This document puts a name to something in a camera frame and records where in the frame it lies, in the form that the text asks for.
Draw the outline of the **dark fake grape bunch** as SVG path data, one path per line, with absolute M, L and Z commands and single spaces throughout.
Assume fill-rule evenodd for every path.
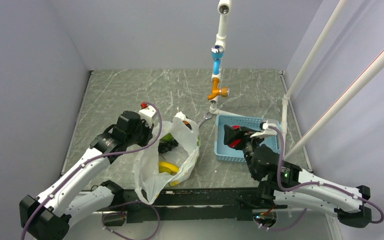
M 165 154 L 175 149 L 178 145 L 179 143 L 175 139 L 171 141 L 161 141 L 158 145 L 158 153 Z

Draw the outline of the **white frame pole far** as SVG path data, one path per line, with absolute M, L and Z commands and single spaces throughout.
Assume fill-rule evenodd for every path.
M 288 132 L 288 108 L 290 98 L 301 83 L 301 80 L 303 80 L 316 53 L 326 40 L 328 33 L 346 4 L 346 0 L 322 1 L 286 68 L 286 78 L 292 80 L 292 82 L 290 86 L 286 87 L 285 94 L 282 97 L 280 131 L 284 140 Z

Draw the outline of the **white blue orange pipe stand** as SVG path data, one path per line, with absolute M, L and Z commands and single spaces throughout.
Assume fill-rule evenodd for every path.
M 231 0 L 220 0 L 218 2 L 218 29 L 214 45 L 210 48 L 210 54 L 213 60 L 213 64 L 210 77 L 211 90 L 210 94 L 207 96 L 207 100 L 209 102 L 209 110 L 208 113 L 205 114 L 209 119 L 218 115 L 235 115 L 233 112 L 222 110 L 219 106 L 219 99 L 227 98 L 230 95 L 230 89 L 227 86 L 222 86 L 222 59 L 226 52 L 228 17 L 231 12 Z

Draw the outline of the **red fake fruit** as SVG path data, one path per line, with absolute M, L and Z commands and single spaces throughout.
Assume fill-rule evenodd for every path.
M 242 132 L 239 125 L 233 125 L 229 131 L 228 143 L 227 145 L 235 149 L 236 146 L 242 141 Z

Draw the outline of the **silver combination wrench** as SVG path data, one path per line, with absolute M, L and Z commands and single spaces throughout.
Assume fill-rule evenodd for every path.
M 204 113 L 203 117 L 197 122 L 198 127 L 200 128 L 206 121 L 212 119 L 213 116 L 211 112 Z

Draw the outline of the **yellow fake banana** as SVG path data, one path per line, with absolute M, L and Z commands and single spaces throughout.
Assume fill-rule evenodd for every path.
M 169 162 L 166 162 L 166 161 L 159 161 L 158 162 L 158 172 L 159 173 L 167 173 L 169 175 L 176 175 L 179 171 L 179 168 L 172 164 L 172 163 L 169 163 Z

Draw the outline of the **green fake fruit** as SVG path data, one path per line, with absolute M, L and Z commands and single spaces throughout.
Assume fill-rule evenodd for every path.
M 163 136 L 161 139 L 163 142 L 171 142 L 174 140 L 174 137 L 172 136 L 171 133 L 167 133 L 165 136 Z

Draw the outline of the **light blue plastic basket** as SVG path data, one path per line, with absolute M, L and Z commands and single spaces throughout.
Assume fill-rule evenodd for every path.
M 244 154 L 258 147 L 280 153 L 277 120 L 220 114 L 216 117 L 216 127 L 214 153 L 218 161 L 245 163 Z

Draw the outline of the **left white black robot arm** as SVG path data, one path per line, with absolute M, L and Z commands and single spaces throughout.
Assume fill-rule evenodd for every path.
M 26 195 L 19 203 L 20 238 L 30 234 L 37 240 L 62 240 L 71 227 L 93 212 L 127 205 L 125 190 L 111 180 L 84 196 L 78 194 L 119 156 L 131 154 L 129 147 L 139 146 L 139 151 L 151 147 L 156 142 L 156 119 L 162 121 L 160 111 L 150 105 L 138 112 L 124 111 L 61 178 L 37 196 Z

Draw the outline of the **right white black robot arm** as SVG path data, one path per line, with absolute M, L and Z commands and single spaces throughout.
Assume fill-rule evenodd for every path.
M 251 178 L 258 182 L 256 192 L 238 196 L 238 202 L 254 210 L 276 207 L 316 210 L 353 228 L 374 223 L 372 210 L 367 206 L 371 197 L 369 187 L 333 183 L 285 161 L 281 131 L 268 122 L 260 127 L 260 130 L 228 124 L 223 127 L 224 145 L 243 153 Z

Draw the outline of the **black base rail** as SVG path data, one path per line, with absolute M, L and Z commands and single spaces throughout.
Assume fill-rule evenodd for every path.
M 251 221 L 259 213 L 285 208 L 264 202 L 258 197 L 257 187 L 164 189 L 151 206 L 140 202 L 134 190 L 126 189 L 120 200 L 107 207 L 125 213 L 129 224 L 157 220 Z

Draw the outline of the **white frame pole near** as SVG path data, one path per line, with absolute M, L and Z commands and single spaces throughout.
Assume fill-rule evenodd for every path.
M 316 135 L 340 110 L 344 108 L 382 69 L 384 69 L 384 49 L 335 100 L 335 102 L 321 115 L 299 141 L 285 154 L 284 160 L 291 158 L 301 150 L 308 141 Z

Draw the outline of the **white frame pole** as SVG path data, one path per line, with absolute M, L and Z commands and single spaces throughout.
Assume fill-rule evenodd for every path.
M 382 69 L 384 69 L 384 49 L 335 100 L 335 102 L 321 115 L 299 141 L 285 154 L 284 160 L 291 158 L 301 150 L 308 141 L 316 135 L 340 110 L 344 108 Z
M 282 97 L 280 131 L 284 140 L 288 132 L 288 108 L 290 98 L 301 83 L 301 80 L 303 80 L 316 53 L 326 40 L 328 33 L 346 4 L 346 0 L 322 1 L 286 68 L 286 78 L 292 80 L 292 82 L 290 86 L 286 87 L 285 94 Z

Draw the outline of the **black orange hex key set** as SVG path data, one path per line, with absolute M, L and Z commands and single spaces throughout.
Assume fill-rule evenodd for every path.
M 188 121 L 184 120 L 183 123 L 189 130 L 192 130 L 192 126 Z

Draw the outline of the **white plastic shopping bag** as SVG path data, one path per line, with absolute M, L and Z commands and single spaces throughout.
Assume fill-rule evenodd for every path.
M 183 121 L 190 123 L 189 130 Z M 159 141 L 166 134 L 171 133 L 178 142 L 173 150 L 158 153 Z M 139 200 L 152 205 L 165 187 L 172 187 L 186 181 L 194 169 L 200 155 L 201 139 L 198 124 L 189 119 L 183 112 L 174 115 L 172 121 L 163 121 L 160 136 L 152 146 L 141 150 L 135 157 L 133 164 L 133 179 Z M 158 163 L 164 161 L 179 168 L 176 175 L 159 173 Z

